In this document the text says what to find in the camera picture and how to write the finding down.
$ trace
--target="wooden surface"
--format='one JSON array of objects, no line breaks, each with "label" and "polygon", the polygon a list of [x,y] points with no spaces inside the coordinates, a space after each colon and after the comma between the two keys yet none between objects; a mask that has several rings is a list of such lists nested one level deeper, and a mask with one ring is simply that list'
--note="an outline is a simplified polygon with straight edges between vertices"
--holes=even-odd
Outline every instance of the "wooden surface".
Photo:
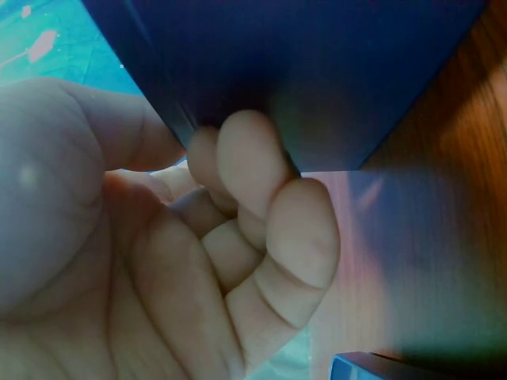
[{"label": "wooden surface", "polygon": [[313,379],[336,352],[458,374],[507,368],[507,4],[492,1],[364,169],[316,173],[342,253],[311,321]]}]

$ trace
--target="hand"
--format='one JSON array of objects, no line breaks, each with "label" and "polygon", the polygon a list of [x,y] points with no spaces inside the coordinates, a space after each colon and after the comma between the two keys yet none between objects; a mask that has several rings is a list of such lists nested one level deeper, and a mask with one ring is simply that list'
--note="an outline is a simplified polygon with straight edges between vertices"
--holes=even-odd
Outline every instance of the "hand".
[{"label": "hand", "polygon": [[141,98],[40,78],[0,120],[2,378],[243,378],[332,282],[328,192],[256,112],[152,174],[184,152]]}]

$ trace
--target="wood grain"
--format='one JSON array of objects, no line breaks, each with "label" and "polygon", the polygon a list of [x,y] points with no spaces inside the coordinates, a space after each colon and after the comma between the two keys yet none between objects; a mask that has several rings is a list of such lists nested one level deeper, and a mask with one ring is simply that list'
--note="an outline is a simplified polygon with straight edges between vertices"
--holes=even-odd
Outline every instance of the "wood grain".
[{"label": "wood grain", "polygon": [[507,5],[492,1],[361,171],[315,173],[342,252],[311,321],[312,378],[337,352],[440,371],[507,369]]}]

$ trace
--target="dark blue box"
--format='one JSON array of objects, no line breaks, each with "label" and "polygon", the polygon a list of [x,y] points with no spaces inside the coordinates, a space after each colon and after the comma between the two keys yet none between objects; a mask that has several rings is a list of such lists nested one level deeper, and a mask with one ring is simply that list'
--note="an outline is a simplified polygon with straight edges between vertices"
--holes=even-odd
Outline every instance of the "dark blue box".
[{"label": "dark blue box", "polygon": [[485,0],[83,0],[183,145],[270,115],[302,171],[357,169]]}]

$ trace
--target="teal surface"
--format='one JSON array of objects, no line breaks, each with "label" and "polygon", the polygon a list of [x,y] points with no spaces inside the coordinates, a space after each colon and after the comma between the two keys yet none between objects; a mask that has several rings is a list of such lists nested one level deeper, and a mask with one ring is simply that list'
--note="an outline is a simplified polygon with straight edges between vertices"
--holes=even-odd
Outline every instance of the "teal surface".
[{"label": "teal surface", "polygon": [[[0,0],[0,86],[36,76],[141,94],[79,0]],[[305,329],[250,380],[308,380],[310,360]]]},{"label": "teal surface", "polygon": [[[31,62],[43,33],[55,33],[54,44]],[[0,41],[0,85],[47,75],[140,93],[79,0],[0,0]]]}]

